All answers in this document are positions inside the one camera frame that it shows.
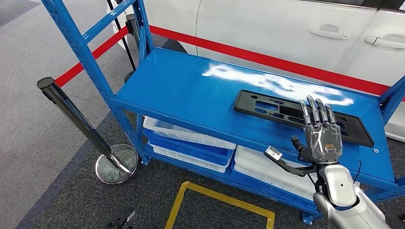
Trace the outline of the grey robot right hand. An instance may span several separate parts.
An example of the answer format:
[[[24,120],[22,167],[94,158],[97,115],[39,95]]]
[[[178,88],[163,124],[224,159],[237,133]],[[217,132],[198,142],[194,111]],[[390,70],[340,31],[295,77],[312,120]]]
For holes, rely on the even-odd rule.
[[[307,101],[309,106],[304,100],[299,100],[306,144],[302,144],[297,136],[291,137],[292,145],[298,151],[298,160],[315,164],[337,163],[342,156],[342,138],[333,109],[310,95]]]

